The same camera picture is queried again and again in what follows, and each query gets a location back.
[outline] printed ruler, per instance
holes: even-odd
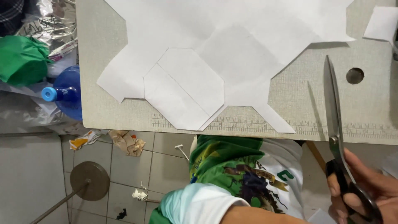
[[[289,125],[298,135],[327,136],[326,122],[308,120],[288,120]],[[152,114],[152,126],[158,128],[173,128],[161,114]],[[206,130],[254,132],[275,134],[276,131],[262,118],[217,117]],[[398,139],[398,130],[392,126],[368,123],[344,123],[343,137],[365,139]]]

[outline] paper pattern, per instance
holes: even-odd
[[[397,24],[398,7],[376,6],[363,37],[388,41],[395,48],[394,36]]]
[[[204,130],[227,106],[253,107],[295,133],[268,104],[271,79],[310,43],[353,41],[353,0],[106,0],[128,44],[97,83],[118,102],[145,98],[175,128]]]

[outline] hand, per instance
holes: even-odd
[[[356,183],[365,190],[377,203],[384,223],[398,223],[398,180],[393,177],[386,177],[374,170],[366,167],[360,159],[344,149],[345,160],[350,168]],[[332,206],[338,215],[339,224],[346,224],[348,212],[341,199],[340,186],[335,173],[328,177]],[[353,193],[343,196],[344,202],[358,213],[365,215],[365,210],[361,200]],[[356,223],[365,223],[359,216],[352,217]]]

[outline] scissors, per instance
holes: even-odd
[[[326,176],[328,177],[332,173],[336,174],[337,181],[340,185],[341,198],[347,193],[354,193],[359,197],[366,212],[365,216],[359,215],[365,221],[381,224],[383,223],[383,218],[377,204],[369,194],[356,184],[344,158],[339,91],[334,67],[328,55],[326,56],[324,67],[324,94],[328,122],[329,148],[334,156],[334,159],[326,164]],[[356,211],[348,205],[345,206],[349,215],[356,213]]]

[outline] finger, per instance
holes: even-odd
[[[337,176],[335,173],[332,173],[330,176],[327,178],[328,181],[328,186],[330,189],[330,194],[333,197],[337,197],[340,195],[340,185],[339,182],[337,181]]]
[[[367,216],[365,209],[363,207],[363,204],[359,197],[356,194],[353,193],[347,193],[343,195],[344,202],[350,206],[352,209],[354,209],[357,213]]]
[[[344,149],[344,157],[353,173],[356,173],[361,180],[387,194],[388,196],[398,196],[398,180],[386,177],[365,166],[362,161],[348,149]]]
[[[332,201],[333,208],[336,210],[337,215],[339,216],[339,222],[341,219],[347,219],[348,217],[348,211],[347,208],[345,207],[345,204],[340,196],[338,197],[330,197],[330,200]]]

